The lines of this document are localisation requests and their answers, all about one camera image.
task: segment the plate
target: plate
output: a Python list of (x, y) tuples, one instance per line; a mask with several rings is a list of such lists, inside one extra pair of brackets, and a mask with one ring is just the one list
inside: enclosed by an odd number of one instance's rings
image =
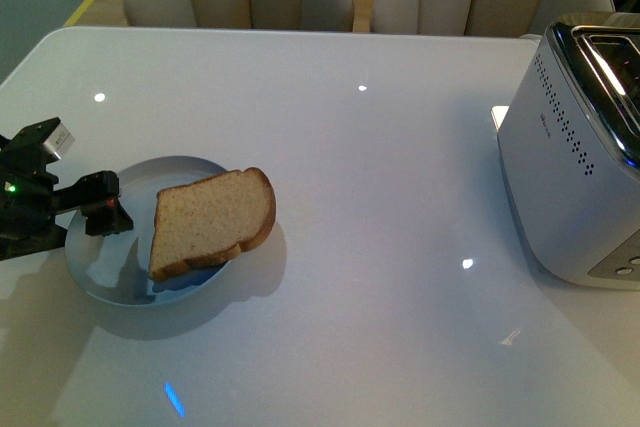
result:
[(106, 237), (84, 233), (85, 217), (76, 212), (65, 242), (67, 266), (89, 295), (110, 304), (154, 306), (182, 299), (209, 282), (224, 266), (197, 269), (153, 282), (147, 275), (159, 190), (225, 172), (196, 157), (160, 157), (133, 165), (118, 174), (120, 202), (131, 216), (133, 230)]

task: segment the slice of bread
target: slice of bread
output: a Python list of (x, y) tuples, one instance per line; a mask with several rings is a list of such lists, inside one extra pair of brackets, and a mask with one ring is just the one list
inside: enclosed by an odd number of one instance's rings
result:
[(262, 244), (276, 219), (276, 198), (255, 167), (161, 190), (149, 277), (162, 282), (221, 264)]

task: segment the bread crust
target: bread crust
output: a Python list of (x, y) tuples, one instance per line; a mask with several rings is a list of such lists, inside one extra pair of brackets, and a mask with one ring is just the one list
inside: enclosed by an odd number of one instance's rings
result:
[[(198, 180), (196, 182), (193, 182), (192, 184), (180, 185), (177, 187), (170, 187), (168, 189), (163, 189), (160, 192), (158, 192), (158, 194), (156, 195), (156, 198), (159, 200), (164, 191), (186, 189), (191, 187), (194, 184), (208, 182), (215, 177), (220, 177), (220, 176), (229, 175), (229, 174), (238, 173), (238, 172), (240, 172), (240, 170), (223, 172), (221, 174), (217, 174), (212, 177), (207, 177), (205, 179)], [(265, 240), (267, 240), (267, 237), (269, 237), (269, 234), (271, 233), (271, 230), (273, 229), (273, 226), (276, 220), (275, 193), (273, 191), (271, 182), (269, 181), (267, 176), (264, 174), (264, 172), (262, 172), (257, 167), (250, 167), (244, 171), (244, 173), (247, 173), (247, 172), (254, 172), (255, 174), (258, 175), (258, 178), (263, 184), (263, 187), (269, 193), (269, 197), (270, 197), (269, 210), (258, 232), (254, 236), (241, 239), (240, 241), (232, 245), (229, 245), (228, 247), (224, 247), (222, 249), (219, 249), (216, 252), (212, 252), (204, 256), (181, 259), (177, 262), (162, 266), (160, 268), (156, 268), (154, 270), (152, 270), (152, 266), (149, 265), (149, 278), (151, 278), (151, 280), (153, 280), (154, 282), (163, 282), (171, 277), (176, 277), (178, 275), (185, 274), (191, 269), (198, 269), (203, 267), (210, 267), (212, 265), (222, 264), (224, 262), (227, 262), (231, 259), (236, 258), (242, 252), (248, 252), (250, 250), (255, 249), (256, 247), (260, 246)], [(158, 227), (158, 222), (159, 222), (158, 211), (156, 210), (156, 215), (154, 218), (154, 227), (156, 229)], [(156, 241), (156, 236), (154, 235), (152, 246), (151, 246), (152, 252), (155, 247), (155, 241)]]

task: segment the toaster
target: toaster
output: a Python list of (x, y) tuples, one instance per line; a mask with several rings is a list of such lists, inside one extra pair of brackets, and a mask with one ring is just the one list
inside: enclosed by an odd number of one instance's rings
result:
[(514, 218), (566, 281), (640, 289), (640, 29), (550, 25), (498, 130)]

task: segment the white table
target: white table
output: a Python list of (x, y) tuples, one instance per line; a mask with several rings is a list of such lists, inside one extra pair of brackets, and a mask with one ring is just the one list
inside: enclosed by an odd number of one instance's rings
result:
[(277, 223), (164, 307), (96, 301), (62, 249), (0, 263), (0, 425), (637, 426), (640, 296), (538, 271), (510, 215), (490, 109), (535, 48), (47, 37), (0, 88), (0, 128), (61, 117), (59, 187), (167, 155), (255, 165)]

